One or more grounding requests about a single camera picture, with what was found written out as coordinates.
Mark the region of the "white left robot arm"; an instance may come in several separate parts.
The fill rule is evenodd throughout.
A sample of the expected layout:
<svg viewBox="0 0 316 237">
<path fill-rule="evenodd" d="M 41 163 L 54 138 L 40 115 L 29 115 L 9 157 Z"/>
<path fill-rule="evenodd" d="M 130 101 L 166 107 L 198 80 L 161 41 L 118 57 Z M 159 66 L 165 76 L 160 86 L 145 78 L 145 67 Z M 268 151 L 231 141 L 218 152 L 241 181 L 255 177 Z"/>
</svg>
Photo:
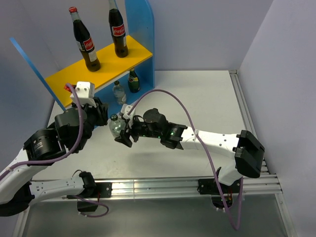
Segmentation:
<svg viewBox="0 0 316 237">
<path fill-rule="evenodd" d="M 8 169 L 0 174 L 0 215 L 13 216 L 40 201 L 66 196 L 90 198 L 97 193 L 91 173 L 82 171 L 69 179 L 35 182 L 33 176 L 66 154 L 79 134 L 79 113 L 75 104 L 45 129 L 34 133 Z"/>
</svg>

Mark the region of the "cola bottle with red cap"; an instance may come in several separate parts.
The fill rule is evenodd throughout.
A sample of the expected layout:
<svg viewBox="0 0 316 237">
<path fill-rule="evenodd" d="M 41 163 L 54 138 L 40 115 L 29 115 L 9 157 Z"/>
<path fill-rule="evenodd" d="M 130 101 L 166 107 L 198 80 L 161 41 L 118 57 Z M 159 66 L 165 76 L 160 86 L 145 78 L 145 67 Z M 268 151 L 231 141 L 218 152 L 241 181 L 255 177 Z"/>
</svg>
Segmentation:
<svg viewBox="0 0 316 237">
<path fill-rule="evenodd" d="M 82 22 L 77 8 L 74 6 L 70 7 L 69 13 L 73 22 L 75 40 L 83 56 L 85 65 L 90 72 L 96 72 L 101 68 L 101 64 L 97 57 L 92 37 Z"/>
</svg>

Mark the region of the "clear glass bottle green cap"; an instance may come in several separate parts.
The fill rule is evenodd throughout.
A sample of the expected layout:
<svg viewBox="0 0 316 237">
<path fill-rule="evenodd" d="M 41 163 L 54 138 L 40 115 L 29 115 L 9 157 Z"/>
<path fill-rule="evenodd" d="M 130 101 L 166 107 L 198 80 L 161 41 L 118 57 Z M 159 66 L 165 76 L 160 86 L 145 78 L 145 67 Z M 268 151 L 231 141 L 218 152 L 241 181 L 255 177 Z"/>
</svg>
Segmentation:
<svg viewBox="0 0 316 237">
<path fill-rule="evenodd" d="M 121 131 L 125 130 L 125 121 L 118 117 L 117 114 L 110 116 L 109 129 L 114 138 L 119 138 Z"/>
</svg>

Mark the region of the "green Perrier glass bottle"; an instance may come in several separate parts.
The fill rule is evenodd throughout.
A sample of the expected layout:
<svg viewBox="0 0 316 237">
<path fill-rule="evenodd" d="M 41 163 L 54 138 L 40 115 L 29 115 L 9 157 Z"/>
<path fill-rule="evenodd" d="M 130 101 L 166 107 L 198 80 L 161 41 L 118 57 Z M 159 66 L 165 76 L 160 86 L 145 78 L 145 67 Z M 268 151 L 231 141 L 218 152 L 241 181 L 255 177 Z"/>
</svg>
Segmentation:
<svg viewBox="0 0 316 237">
<path fill-rule="evenodd" d="M 137 93 L 140 90 L 140 82 L 134 68 L 129 71 L 128 87 L 131 93 Z"/>
</svg>

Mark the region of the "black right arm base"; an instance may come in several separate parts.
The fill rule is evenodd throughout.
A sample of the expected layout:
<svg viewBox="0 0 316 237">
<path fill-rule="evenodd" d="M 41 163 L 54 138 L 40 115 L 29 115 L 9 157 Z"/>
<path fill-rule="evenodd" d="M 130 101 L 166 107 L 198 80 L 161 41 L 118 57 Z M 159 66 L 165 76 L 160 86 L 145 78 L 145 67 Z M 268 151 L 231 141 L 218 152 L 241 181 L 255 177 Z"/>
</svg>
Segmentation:
<svg viewBox="0 0 316 237">
<path fill-rule="evenodd" d="M 236 180 L 231 186 L 220 184 L 228 208 L 234 204 L 233 195 L 239 194 L 240 181 L 240 179 Z M 200 195 L 211 195 L 212 204 L 215 208 L 225 210 L 215 179 L 198 179 L 197 191 Z"/>
</svg>

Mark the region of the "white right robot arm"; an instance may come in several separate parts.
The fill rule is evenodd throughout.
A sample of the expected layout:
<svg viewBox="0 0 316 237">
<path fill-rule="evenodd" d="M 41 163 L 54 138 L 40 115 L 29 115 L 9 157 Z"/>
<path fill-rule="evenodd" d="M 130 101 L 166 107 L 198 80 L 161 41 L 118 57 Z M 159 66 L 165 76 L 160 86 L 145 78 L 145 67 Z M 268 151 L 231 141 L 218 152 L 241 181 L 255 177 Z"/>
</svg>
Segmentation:
<svg viewBox="0 0 316 237">
<path fill-rule="evenodd" d="M 230 159 L 219 169 L 214 188 L 225 192 L 236 180 L 245 176 L 259 178 L 265 148 L 248 130 L 239 134 L 220 134 L 193 129 L 169 122 L 158 109 L 147 110 L 137 116 L 131 105 L 123 105 L 120 111 L 125 125 L 115 141 L 131 147 L 140 137 L 159 139 L 169 149 L 204 150 Z"/>
</svg>

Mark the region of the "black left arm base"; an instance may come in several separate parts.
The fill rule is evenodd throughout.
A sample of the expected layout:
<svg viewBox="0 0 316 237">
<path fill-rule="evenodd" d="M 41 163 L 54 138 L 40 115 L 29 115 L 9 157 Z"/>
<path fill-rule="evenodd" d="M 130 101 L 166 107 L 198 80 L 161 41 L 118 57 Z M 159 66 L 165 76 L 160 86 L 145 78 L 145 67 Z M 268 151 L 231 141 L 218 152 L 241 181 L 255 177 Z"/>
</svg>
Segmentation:
<svg viewBox="0 0 316 237">
<path fill-rule="evenodd" d="M 93 213 L 98 209 L 102 198 L 110 198 L 112 194 L 111 182 L 97 182 L 93 192 L 88 193 L 87 197 L 78 195 L 80 199 L 77 199 L 77 210 L 79 214 L 86 215 L 87 217 L 93 217 Z"/>
</svg>

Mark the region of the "cola bottle without cap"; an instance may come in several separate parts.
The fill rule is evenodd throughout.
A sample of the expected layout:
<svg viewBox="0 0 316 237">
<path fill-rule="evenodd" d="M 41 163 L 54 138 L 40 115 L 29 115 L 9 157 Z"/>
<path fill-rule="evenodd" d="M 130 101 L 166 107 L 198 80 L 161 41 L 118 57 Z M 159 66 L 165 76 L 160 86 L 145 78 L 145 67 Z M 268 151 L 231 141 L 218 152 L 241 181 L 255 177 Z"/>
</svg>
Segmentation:
<svg viewBox="0 0 316 237">
<path fill-rule="evenodd" d="M 115 0 L 108 0 L 109 3 L 109 25 L 111 36 L 114 42 L 117 57 L 124 58 L 128 55 L 126 33 L 122 15 Z"/>
</svg>

